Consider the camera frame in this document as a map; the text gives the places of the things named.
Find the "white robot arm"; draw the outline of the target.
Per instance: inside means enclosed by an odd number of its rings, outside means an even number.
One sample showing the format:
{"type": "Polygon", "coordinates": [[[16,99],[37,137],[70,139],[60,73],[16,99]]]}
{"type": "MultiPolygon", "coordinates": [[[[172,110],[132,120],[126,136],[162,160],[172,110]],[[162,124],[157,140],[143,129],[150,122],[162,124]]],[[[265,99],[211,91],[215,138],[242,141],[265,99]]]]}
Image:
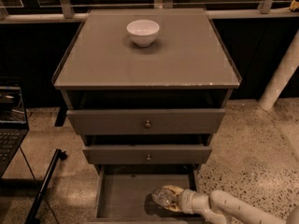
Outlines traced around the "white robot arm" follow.
{"type": "Polygon", "coordinates": [[[295,207],[283,220],[222,190],[213,190],[206,195],[190,189],[164,186],[159,194],[159,202],[174,212],[199,214],[211,224],[231,224],[233,217],[243,224],[299,224],[299,207],[295,207]]]}

